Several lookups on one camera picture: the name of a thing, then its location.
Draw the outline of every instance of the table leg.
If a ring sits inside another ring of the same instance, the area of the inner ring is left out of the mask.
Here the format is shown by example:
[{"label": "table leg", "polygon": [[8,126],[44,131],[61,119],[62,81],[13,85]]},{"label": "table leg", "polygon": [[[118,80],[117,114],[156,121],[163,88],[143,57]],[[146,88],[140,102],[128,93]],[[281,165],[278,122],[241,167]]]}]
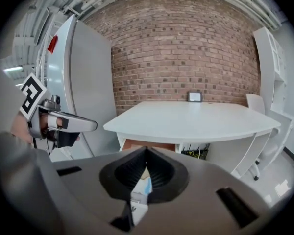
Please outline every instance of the table leg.
[{"label": "table leg", "polygon": [[212,142],[210,143],[206,160],[232,173],[246,156],[255,136],[237,140]]},{"label": "table leg", "polygon": [[183,144],[179,143],[175,145],[175,152],[182,153]]},{"label": "table leg", "polygon": [[258,180],[260,177],[260,172],[259,169],[257,167],[256,163],[253,163],[251,165],[251,167],[249,168],[249,172],[251,173],[251,175],[253,176],[254,180]]},{"label": "table leg", "polygon": [[253,143],[251,144],[250,148],[248,149],[247,153],[240,161],[238,166],[235,168],[236,171],[243,176],[252,165],[255,164],[256,159],[259,157],[260,153],[264,149],[267,144],[267,141],[270,137],[271,132],[260,135],[255,137]]},{"label": "table leg", "polygon": [[122,138],[122,137],[120,137],[118,133],[117,133],[117,137],[118,137],[118,141],[119,141],[119,145],[120,145],[120,150],[119,150],[119,151],[122,151],[122,150],[123,150],[123,147],[124,147],[124,144],[125,144],[125,141],[126,141],[126,139],[125,139],[125,138]]}]

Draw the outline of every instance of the ceiling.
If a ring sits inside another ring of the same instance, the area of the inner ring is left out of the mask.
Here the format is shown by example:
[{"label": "ceiling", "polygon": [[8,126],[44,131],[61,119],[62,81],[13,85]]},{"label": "ceiling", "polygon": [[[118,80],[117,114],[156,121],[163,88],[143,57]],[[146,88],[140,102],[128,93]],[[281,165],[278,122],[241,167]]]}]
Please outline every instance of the ceiling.
[{"label": "ceiling", "polygon": [[[31,72],[35,73],[38,51],[51,21],[52,14],[57,14],[58,17],[51,30],[50,38],[73,11],[80,15],[79,17],[83,21],[93,12],[115,0],[100,1],[84,11],[82,7],[91,0],[84,0],[81,4],[72,8],[71,5],[73,1],[74,0],[32,0],[27,13],[15,29],[12,54],[1,60],[1,67],[3,69],[17,66],[23,67],[21,71],[11,71],[8,73],[8,76],[14,80],[15,84],[22,83]],[[266,2],[266,5],[275,13],[281,22],[286,20],[285,15],[281,13],[279,7],[273,0],[263,1]]]}]

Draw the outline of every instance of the floor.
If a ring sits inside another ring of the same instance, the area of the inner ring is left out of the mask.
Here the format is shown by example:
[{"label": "floor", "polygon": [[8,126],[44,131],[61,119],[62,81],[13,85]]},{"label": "floor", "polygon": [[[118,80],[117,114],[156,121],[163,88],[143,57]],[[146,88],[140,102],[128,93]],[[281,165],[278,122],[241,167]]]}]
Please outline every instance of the floor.
[{"label": "floor", "polygon": [[294,162],[282,152],[265,171],[260,172],[259,180],[254,181],[250,172],[247,172],[241,180],[272,207],[294,191]]}]

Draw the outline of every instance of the white shelf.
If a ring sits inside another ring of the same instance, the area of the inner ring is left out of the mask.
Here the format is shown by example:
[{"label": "white shelf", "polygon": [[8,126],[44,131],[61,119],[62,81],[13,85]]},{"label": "white shelf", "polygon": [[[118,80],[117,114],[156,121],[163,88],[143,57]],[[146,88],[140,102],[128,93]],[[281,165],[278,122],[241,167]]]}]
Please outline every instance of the white shelf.
[{"label": "white shelf", "polygon": [[260,96],[264,100],[266,111],[281,113],[287,84],[284,51],[265,27],[255,31],[254,37],[260,60]]},{"label": "white shelf", "polygon": [[285,103],[285,89],[286,85],[283,81],[275,81],[271,110],[278,113],[283,112]]}]

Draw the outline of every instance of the white chair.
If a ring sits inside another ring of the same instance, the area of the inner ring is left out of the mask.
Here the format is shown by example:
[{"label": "white chair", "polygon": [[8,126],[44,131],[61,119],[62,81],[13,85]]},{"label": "white chair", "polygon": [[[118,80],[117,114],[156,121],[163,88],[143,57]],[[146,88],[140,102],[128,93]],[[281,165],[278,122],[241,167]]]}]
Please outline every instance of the white chair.
[{"label": "white chair", "polygon": [[[246,94],[246,98],[247,98],[247,103],[249,108],[261,114],[265,114],[264,100],[261,96],[254,95],[254,94]],[[260,153],[258,159],[249,169],[252,175],[254,175],[254,180],[258,180],[260,176],[257,165],[261,163],[261,160],[263,160],[265,157],[270,156],[272,153],[276,152],[277,149],[278,149],[278,145],[271,138],[269,138],[267,144],[265,145],[264,149]]]}]

